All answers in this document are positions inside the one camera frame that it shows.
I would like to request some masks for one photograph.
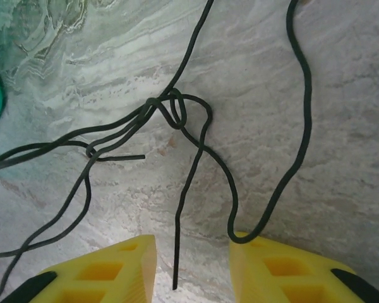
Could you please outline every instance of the white marble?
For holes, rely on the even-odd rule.
[[[3,1],[0,71],[8,105],[0,153],[114,121],[156,96],[204,3]],[[238,229],[254,227],[301,139],[303,76],[286,38],[287,5],[216,0],[177,84],[214,108],[207,142],[237,182]],[[379,288],[379,0],[305,1],[295,22],[313,72],[313,134],[264,235],[342,261]],[[189,128],[198,133],[205,119],[199,113],[189,106]],[[147,159],[96,164],[87,217],[57,244],[26,253],[6,293],[52,264],[151,233],[159,253],[155,303],[233,302],[231,196],[207,155],[184,208],[179,288],[171,291],[174,213],[195,152],[156,114],[115,151]],[[0,171],[0,251],[17,248],[54,216],[86,161],[82,150],[62,148]],[[41,239],[77,216],[83,194]],[[8,263],[0,259],[0,277]]]

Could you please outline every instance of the marble surface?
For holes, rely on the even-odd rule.
[[[112,122],[156,96],[174,74],[204,0],[0,1],[0,72],[8,104],[0,153]],[[216,0],[177,87],[208,100],[207,143],[238,185],[236,227],[250,230],[301,139],[303,76],[286,38],[288,0]],[[379,288],[379,0],[304,1],[296,30],[313,72],[313,134],[303,168],[264,235],[338,259]],[[205,116],[189,105],[189,128]],[[85,136],[90,141],[102,134]],[[52,264],[155,234],[154,302],[233,302],[229,187],[205,155],[182,219],[179,288],[171,291],[174,213],[195,148],[156,114],[98,163],[87,217],[65,239],[26,253],[6,293]],[[17,248],[61,207],[86,162],[62,148],[0,171],[0,251]],[[82,208],[80,190],[65,228]],[[0,278],[9,259],[0,259]]]

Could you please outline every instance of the yellow plastic block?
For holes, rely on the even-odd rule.
[[[47,268],[57,278],[31,303],[150,303],[155,238],[141,235]]]
[[[333,268],[354,273],[342,263],[262,237],[230,243],[236,303],[362,303]]]

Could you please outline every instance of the black cord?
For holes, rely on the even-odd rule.
[[[208,16],[208,13],[210,11],[210,8],[212,7],[214,0],[208,0],[206,3],[206,6],[203,10],[202,16],[200,20],[198,21],[193,34],[191,36],[191,39],[189,41],[188,48],[186,50],[186,53],[184,55],[184,58],[172,78],[171,82],[168,84],[166,89],[160,94],[158,98],[149,98],[144,105],[134,110],[132,113],[128,114],[126,117],[110,123],[105,124],[103,126],[94,126],[89,128],[82,128],[77,129],[75,131],[72,131],[68,134],[65,134],[64,136],[60,137],[56,141],[53,141],[52,143],[35,143],[31,145],[25,145],[18,148],[15,148],[13,150],[10,150],[0,156],[0,169],[10,167],[13,165],[16,165],[18,163],[26,162],[31,159],[37,158],[41,155],[44,155],[46,153],[49,153],[53,149],[60,147],[60,146],[80,146],[86,148],[86,155],[89,158],[88,163],[86,164],[85,168],[81,172],[80,176],[78,177],[77,181],[75,182],[74,186],[72,187],[72,190],[70,191],[68,197],[66,198],[66,201],[64,202],[63,206],[57,213],[57,215],[48,223],[46,223],[44,226],[39,228],[36,232],[34,232],[28,239],[22,244],[22,246],[19,249],[16,249],[14,251],[8,251],[8,252],[1,252],[1,257],[8,257],[8,256],[14,256],[14,259],[8,266],[7,270],[5,271],[3,278],[0,283],[0,296],[2,292],[4,291],[6,282],[8,280],[9,274],[15,267],[16,263],[21,258],[21,255],[25,251],[30,251],[32,249],[36,249],[38,247],[42,247],[48,244],[52,244],[63,237],[65,237],[67,234],[69,234],[83,219],[83,217],[86,215],[91,201],[91,187],[90,187],[90,179],[89,179],[89,173],[90,169],[93,166],[95,162],[105,162],[105,161],[123,161],[123,160],[138,160],[138,159],[144,159],[144,155],[134,155],[134,156],[119,156],[119,157],[101,157],[101,155],[111,152],[115,150],[116,148],[119,148],[120,146],[124,145],[125,142],[127,142],[143,125],[147,123],[147,121],[153,116],[154,112],[158,109],[162,115],[164,116],[164,119],[170,125],[170,127],[174,129],[179,129],[184,136],[192,142],[197,148],[198,151],[196,153],[196,156],[194,158],[193,164],[191,166],[191,169],[189,171],[189,174],[187,176],[187,180],[184,184],[183,190],[181,191],[180,199],[179,199],[179,205],[176,212],[175,217],[175,223],[176,223],[176,233],[175,233],[175,243],[174,243],[174,273],[173,273],[173,289],[177,288],[177,281],[178,281],[178,268],[179,268],[179,246],[180,246],[180,231],[181,231],[181,212],[184,207],[184,202],[186,198],[186,194],[191,186],[191,182],[193,180],[193,177],[195,175],[196,169],[198,167],[200,158],[203,154],[203,152],[207,152],[216,162],[217,164],[222,168],[224,171],[224,174],[226,175],[227,181],[229,183],[229,187],[232,192],[232,210],[229,215],[228,223],[227,223],[227,232],[229,234],[229,237],[232,241],[244,244],[249,241],[252,241],[255,239],[261,231],[264,229],[266,224],[269,221],[269,218],[275,208],[275,205],[277,204],[280,195],[282,194],[284,188],[286,187],[287,183],[291,180],[291,178],[294,176],[294,174],[298,171],[300,166],[303,163],[304,156],[306,155],[307,147],[310,140],[311,135],[311,72],[308,66],[308,63],[306,61],[306,58],[304,57],[301,48],[296,40],[296,36],[294,34],[293,29],[293,18],[294,18],[294,12],[296,9],[296,5],[298,3],[298,0],[292,0],[288,11],[287,11],[287,18],[286,18],[286,27],[287,27],[287,34],[289,37],[289,41],[291,43],[292,49],[302,67],[303,74],[304,74],[304,82],[305,82],[305,91],[304,91],[304,132],[302,137],[302,142],[299,147],[299,151],[297,154],[297,157],[291,166],[291,168],[286,172],[285,176],[280,180],[278,186],[275,188],[272,197],[270,198],[270,201],[268,202],[267,208],[264,211],[261,220],[258,222],[257,226],[254,228],[254,230],[248,234],[245,237],[237,237],[234,233],[234,220],[237,214],[238,210],[238,192],[236,189],[236,185],[233,179],[233,176],[229,170],[229,168],[226,166],[224,161],[219,157],[217,153],[215,153],[210,147],[205,145],[205,137],[207,133],[207,129],[209,125],[212,123],[213,115],[212,115],[212,108],[209,106],[209,104],[202,100],[199,97],[193,96],[193,95],[187,95],[187,94],[181,94],[177,89],[174,88],[174,85],[176,84],[179,77],[182,75],[189,59],[192,53],[192,50],[194,48],[196,38]],[[171,114],[167,110],[167,108],[162,104],[163,102],[169,100],[170,101],[170,108],[171,108]],[[188,132],[188,130],[185,128],[186,121],[187,121],[187,113],[186,113],[186,107],[184,100],[190,100],[192,102],[196,102],[200,104],[207,112],[207,120],[205,121],[200,139],[199,141]],[[176,103],[178,103],[179,108],[179,114],[176,108]],[[115,133],[106,136],[105,138],[102,138],[100,140],[95,140],[90,144],[72,140],[76,136],[80,136],[87,133],[94,133],[94,132],[101,132],[101,131],[109,131],[113,129],[117,129],[119,127],[123,127],[119,131],[116,131]],[[101,148],[99,151],[96,151],[94,148],[97,145],[101,145],[104,143],[108,143],[111,140],[118,139],[117,142]],[[13,157],[18,153],[24,153],[20,156]],[[63,232],[58,234],[57,236],[35,243],[31,244],[31,242],[41,233],[43,233],[45,230],[53,226],[65,213],[68,206],[71,203],[71,200],[73,199],[77,189],[80,187],[82,182],[85,182],[86,187],[86,200],[84,207],[81,211],[81,213],[78,215],[78,218]]]

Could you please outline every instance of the gray marble floor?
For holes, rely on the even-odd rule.
[[[204,0],[0,1],[0,72],[8,105],[0,153],[112,122],[156,96],[174,74]],[[236,226],[250,230],[296,155],[303,76],[286,38],[288,0],[216,0],[177,87],[208,100],[207,143],[232,169]],[[379,288],[379,0],[304,1],[296,30],[313,72],[313,135],[306,161],[264,235],[342,261]],[[189,106],[189,128],[205,116]],[[100,134],[85,136],[93,140]],[[160,114],[98,163],[87,217],[65,239],[28,252],[10,292],[43,268],[138,234],[155,234],[154,302],[233,302],[225,177],[205,155],[183,213],[179,288],[171,291],[174,212],[195,148]],[[47,222],[86,162],[63,148],[0,171],[0,251]],[[65,228],[82,208],[41,239]],[[0,259],[0,277],[9,259]]]

